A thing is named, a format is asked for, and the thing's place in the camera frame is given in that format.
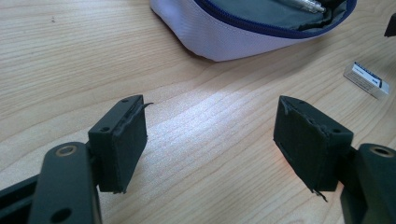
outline pencil case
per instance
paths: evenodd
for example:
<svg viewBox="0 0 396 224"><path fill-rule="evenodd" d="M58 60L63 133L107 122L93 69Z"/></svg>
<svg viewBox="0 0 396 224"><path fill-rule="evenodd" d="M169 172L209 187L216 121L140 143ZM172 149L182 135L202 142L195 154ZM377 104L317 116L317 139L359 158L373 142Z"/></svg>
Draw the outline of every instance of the pencil case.
<svg viewBox="0 0 396 224"><path fill-rule="evenodd" d="M150 0L150 6L187 49L220 62L324 35L351 14L357 0L319 0L324 13L285 1Z"/></svg>

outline zipper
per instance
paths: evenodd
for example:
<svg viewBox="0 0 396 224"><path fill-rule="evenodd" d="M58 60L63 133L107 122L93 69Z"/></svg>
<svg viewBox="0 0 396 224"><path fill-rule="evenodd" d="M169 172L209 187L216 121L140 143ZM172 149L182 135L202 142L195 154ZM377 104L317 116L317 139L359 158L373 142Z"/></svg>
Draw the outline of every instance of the zipper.
<svg viewBox="0 0 396 224"><path fill-rule="evenodd" d="M344 21L352 13L353 9L356 6L356 1L357 0L346 0L346 12L344 12L343 17L339 21L319 31L305 32L305 31L296 31L270 24L245 20L217 7L210 0L194 0L194 2L210 16L214 17L219 21L227 23L231 26L261 35L270 35L270 36L283 37L289 39L304 39L304 38L325 34L326 32L330 31L332 28L340 24L342 21Z"/></svg>

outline black mechanical part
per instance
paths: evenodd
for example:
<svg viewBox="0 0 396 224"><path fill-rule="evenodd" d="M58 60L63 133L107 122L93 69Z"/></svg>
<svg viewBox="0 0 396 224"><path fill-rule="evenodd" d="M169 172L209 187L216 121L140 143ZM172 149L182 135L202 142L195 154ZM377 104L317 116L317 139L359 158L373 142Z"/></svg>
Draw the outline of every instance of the black mechanical part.
<svg viewBox="0 0 396 224"><path fill-rule="evenodd" d="M390 17L389 24L387 30L385 31L384 36L390 37L396 35L396 13Z"/></svg>
<svg viewBox="0 0 396 224"><path fill-rule="evenodd" d="M305 184L334 191L340 180L347 224L396 223L396 151L374 144L356 150L352 137L312 105L279 98L274 140Z"/></svg>
<svg viewBox="0 0 396 224"><path fill-rule="evenodd" d="M0 191L0 223L101 223L96 186L127 189L148 141L146 106L142 95L125 98L91 128L87 144L50 150L39 175Z"/></svg>

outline light wood surface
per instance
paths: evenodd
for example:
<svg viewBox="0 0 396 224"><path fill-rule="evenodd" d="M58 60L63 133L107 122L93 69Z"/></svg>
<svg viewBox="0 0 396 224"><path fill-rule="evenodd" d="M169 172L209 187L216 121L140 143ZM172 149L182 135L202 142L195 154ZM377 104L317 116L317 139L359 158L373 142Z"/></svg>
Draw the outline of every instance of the light wood surface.
<svg viewBox="0 0 396 224"><path fill-rule="evenodd" d="M0 189L144 94L148 144L127 193L100 193L105 223L344 223L342 185L325 203L274 144L277 100L320 109L355 133L353 147L396 148L396 37L384 37L395 12L394 0L360 0L320 38L213 63L148 0L1 1ZM389 83L386 99L343 77L354 61Z"/></svg>

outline wooden table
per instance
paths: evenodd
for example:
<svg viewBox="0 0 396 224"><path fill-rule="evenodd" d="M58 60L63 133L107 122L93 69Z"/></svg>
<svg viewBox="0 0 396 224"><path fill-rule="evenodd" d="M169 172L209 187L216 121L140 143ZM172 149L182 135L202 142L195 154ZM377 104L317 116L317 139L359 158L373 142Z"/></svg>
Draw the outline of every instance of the wooden table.
<svg viewBox="0 0 396 224"><path fill-rule="evenodd" d="M214 63L134 1L0 3L0 189L40 171L45 153L86 142L118 100L144 94L148 144L126 194L100 193L105 223L344 223L340 192L312 194L273 142L279 95L307 101L396 148L394 0L360 0L330 33ZM384 100L343 77L359 62Z"/></svg>

